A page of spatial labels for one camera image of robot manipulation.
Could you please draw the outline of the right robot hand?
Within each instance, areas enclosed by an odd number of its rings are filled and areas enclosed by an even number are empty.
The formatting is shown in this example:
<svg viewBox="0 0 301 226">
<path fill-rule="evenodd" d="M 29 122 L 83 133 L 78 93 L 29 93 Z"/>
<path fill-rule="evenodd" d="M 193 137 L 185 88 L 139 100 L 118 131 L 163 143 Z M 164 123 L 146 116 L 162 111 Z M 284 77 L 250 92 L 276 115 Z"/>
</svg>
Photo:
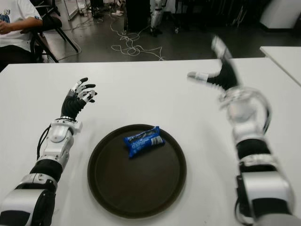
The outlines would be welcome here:
<svg viewBox="0 0 301 226">
<path fill-rule="evenodd" d="M 192 71 L 187 74 L 187 78 L 201 83 L 208 83 L 221 87 L 224 91 L 239 86 L 234 67 L 230 60 L 232 54 L 224 41 L 217 35 L 212 38 L 211 50 L 221 62 L 221 68 L 217 73 L 201 73 Z"/>
</svg>

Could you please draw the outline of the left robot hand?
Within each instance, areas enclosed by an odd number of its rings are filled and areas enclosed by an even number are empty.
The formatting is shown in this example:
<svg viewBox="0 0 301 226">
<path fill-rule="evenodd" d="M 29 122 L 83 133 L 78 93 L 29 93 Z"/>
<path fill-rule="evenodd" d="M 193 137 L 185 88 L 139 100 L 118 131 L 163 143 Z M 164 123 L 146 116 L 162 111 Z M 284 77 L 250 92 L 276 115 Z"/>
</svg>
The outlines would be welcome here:
<svg viewBox="0 0 301 226">
<path fill-rule="evenodd" d="M 97 93 L 95 84 L 86 84 L 88 78 L 78 80 L 68 91 L 61 108 L 61 117 L 68 117 L 76 121 L 78 114 L 87 103 L 94 103 Z"/>
</svg>

